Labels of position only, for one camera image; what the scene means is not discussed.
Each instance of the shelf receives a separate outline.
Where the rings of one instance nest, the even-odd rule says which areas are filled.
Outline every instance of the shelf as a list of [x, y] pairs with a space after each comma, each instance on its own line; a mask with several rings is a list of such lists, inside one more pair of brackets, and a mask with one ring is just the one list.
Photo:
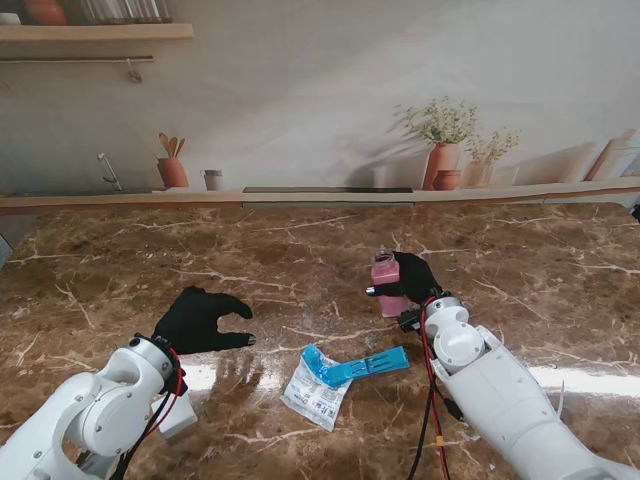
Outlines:
[[193, 37], [193, 25], [187, 23], [90, 27], [0, 26], [0, 43], [115, 42], [121, 40], [179, 40]]
[[512, 187], [457, 189], [451, 191], [415, 191], [413, 193], [242, 193], [241, 190], [224, 192], [189, 192], [172, 189], [160, 193], [108, 193], [90, 196], [16, 196], [0, 197], [0, 214], [14, 215], [39, 213], [69, 208], [160, 208], [251, 206], [256, 203], [505, 203], [511, 201], [572, 198], [640, 191], [640, 177], [623, 177], [573, 184], [552, 183]]

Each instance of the plastic bag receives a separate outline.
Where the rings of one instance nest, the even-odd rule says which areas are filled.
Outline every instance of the plastic bag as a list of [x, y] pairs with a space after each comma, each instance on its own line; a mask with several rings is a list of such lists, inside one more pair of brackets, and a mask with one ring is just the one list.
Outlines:
[[[338, 365], [338, 362], [324, 355], [320, 359], [328, 367]], [[349, 380], [338, 388], [331, 388], [316, 377], [300, 358], [300, 363], [280, 400], [287, 407], [332, 432], [340, 405], [352, 381]]]

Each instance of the blue plastic clip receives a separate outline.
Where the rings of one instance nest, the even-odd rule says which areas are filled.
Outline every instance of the blue plastic clip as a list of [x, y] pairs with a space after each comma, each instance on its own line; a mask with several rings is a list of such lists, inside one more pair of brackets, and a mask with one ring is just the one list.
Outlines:
[[392, 348], [362, 360], [329, 366], [322, 362], [322, 352], [315, 345], [309, 345], [302, 352], [302, 358], [314, 375], [332, 388], [339, 387], [352, 378], [409, 368], [409, 359], [402, 347]]

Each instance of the brown marble table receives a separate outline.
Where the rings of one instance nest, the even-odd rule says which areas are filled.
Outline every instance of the brown marble table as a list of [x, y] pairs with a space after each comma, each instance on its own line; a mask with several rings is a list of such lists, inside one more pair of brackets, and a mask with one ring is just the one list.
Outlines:
[[[428, 259], [556, 406], [564, 381], [562, 418], [587, 446], [640, 466], [639, 233], [616, 205], [47, 215], [0, 271], [0, 441], [194, 284], [249, 303], [253, 320], [220, 327], [258, 342], [183, 358], [199, 422], [146, 440], [127, 478], [406, 478], [427, 382], [418, 337], [363, 294], [384, 245]], [[411, 368], [355, 381], [329, 433], [279, 400], [308, 343], [338, 361], [403, 345]], [[441, 412], [453, 479], [515, 478]], [[418, 478], [440, 478], [427, 438]]]

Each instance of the potted plant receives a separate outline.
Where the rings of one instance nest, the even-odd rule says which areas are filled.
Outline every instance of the potted plant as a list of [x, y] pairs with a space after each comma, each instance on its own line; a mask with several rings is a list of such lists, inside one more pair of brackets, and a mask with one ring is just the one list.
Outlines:
[[405, 118], [409, 132], [435, 143], [422, 182], [424, 190], [434, 189], [433, 181], [440, 170], [456, 170], [460, 160], [459, 143], [473, 133], [476, 110], [477, 107], [467, 106], [464, 102], [454, 104], [449, 97], [432, 100], [424, 108], [407, 110]]
[[184, 146], [184, 138], [178, 142], [176, 137], [169, 139], [164, 133], [160, 134], [160, 143], [167, 151], [168, 158], [158, 158], [158, 170], [167, 188], [188, 187], [189, 180], [184, 167], [178, 160], [178, 154]]
[[473, 188], [489, 185], [493, 165], [519, 143], [520, 132], [505, 129], [493, 132], [488, 141], [479, 135], [471, 137], [468, 151], [471, 152], [472, 160], [462, 174], [462, 186]]

